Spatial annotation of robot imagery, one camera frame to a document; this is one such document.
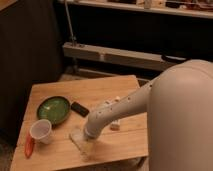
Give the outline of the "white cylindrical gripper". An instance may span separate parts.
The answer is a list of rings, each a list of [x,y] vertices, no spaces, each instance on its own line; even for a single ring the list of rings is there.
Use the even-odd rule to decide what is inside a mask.
[[[101,123],[87,121],[83,132],[87,139],[97,139],[103,128],[104,126]]]

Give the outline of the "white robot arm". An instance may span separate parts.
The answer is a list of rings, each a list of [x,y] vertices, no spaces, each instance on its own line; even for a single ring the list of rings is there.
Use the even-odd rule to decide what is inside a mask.
[[[188,60],[89,114],[84,134],[100,136],[112,121],[147,114],[150,171],[213,171],[213,62]]]

